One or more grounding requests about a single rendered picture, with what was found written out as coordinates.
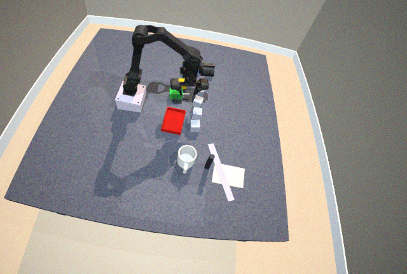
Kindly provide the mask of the white flat bar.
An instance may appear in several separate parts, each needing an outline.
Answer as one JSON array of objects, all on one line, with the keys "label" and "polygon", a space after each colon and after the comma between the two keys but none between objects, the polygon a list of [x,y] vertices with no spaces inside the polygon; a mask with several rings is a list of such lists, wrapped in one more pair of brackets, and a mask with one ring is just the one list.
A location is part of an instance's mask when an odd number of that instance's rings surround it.
[{"label": "white flat bar", "polygon": [[226,193],[226,196],[227,196],[226,198],[230,202],[230,201],[234,200],[234,197],[233,197],[233,195],[231,193],[231,190],[230,190],[231,188],[230,188],[230,186],[228,184],[228,181],[226,179],[226,176],[225,176],[225,174],[223,172],[223,167],[222,167],[222,164],[220,162],[219,156],[217,155],[216,148],[214,147],[214,144],[208,144],[208,147],[209,147],[210,153],[215,156],[214,163],[215,163],[215,166],[217,168],[217,172],[219,174],[220,181],[221,181],[221,183],[223,185],[223,189],[224,189],[224,191]]}]

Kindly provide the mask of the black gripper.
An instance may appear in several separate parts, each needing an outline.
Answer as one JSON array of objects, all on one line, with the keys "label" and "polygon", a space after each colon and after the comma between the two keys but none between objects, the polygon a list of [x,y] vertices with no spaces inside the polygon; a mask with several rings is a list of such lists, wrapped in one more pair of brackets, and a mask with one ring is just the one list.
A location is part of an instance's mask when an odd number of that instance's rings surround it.
[{"label": "black gripper", "polygon": [[196,95],[201,90],[209,89],[208,79],[200,78],[200,80],[197,81],[197,75],[195,77],[191,78],[185,74],[184,81],[179,81],[179,78],[171,78],[170,84],[171,84],[171,90],[178,91],[181,95],[182,95],[182,90],[181,90],[182,86],[196,86],[194,95]]}]

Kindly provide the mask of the red tray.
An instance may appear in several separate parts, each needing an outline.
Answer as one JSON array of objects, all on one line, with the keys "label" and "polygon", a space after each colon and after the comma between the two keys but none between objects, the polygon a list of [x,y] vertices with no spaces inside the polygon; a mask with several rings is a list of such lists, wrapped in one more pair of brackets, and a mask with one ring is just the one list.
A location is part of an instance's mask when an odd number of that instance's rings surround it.
[{"label": "red tray", "polygon": [[181,135],[185,113],[185,110],[167,107],[161,131]]}]

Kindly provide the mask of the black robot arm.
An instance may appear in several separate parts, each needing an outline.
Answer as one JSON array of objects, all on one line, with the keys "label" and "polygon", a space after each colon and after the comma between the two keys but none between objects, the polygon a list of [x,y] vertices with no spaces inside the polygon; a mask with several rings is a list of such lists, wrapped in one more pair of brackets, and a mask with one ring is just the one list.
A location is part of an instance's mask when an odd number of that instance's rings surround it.
[{"label": "black robot arm", "polygon": [[[154,34],[148,35],[149,32]],[[180,73],[183,74],[183,78],[185,74],[191,78],[195,77],[198,70],[201,76],[214,77],[215,63],[203,62],[199,50],[195,47],[185,45],[164,27],[137,25],[132,36],[134,49],[131,68],[125,75],[122,94],[134,97],[137,93],[137,85],[141,82],[142,75],[142,69],[139,68],[142,49],[145,44],[155,41],[164,42],[183,57],[183,66],[180,67]]]}]

